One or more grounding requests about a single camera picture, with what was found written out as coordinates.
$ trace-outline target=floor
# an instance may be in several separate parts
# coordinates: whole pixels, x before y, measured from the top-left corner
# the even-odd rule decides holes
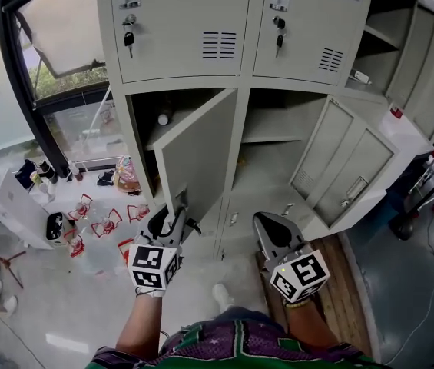
[[[422,209],[408,241],[388,229],[394,214],[383,201],[347,234],[372,304],[383,363],[397,355],[389,364],[395,369],[434,367],[434,298],[426,322],[399,352],[426,316],[434,289],[434,256],[427,245],[432,212],[430,206]],[[429,235],[434,248],[434,219]]]
[[[0,254],[20,248],[11,235],[0,225]],[[10,318],[0,315],[0,354],[21,369],[81,369],[97,348],[114,346],[134,301],[128,273],[87,276],[61,250],[28,249],[13,268],[25,289],[3,272],[5,296],[17,294],[19,306]],[[162,330],[173,334],[218,314],[211,288],[220,281],[237,304],[267,312],[252,257],[185,258],[164,297]]]

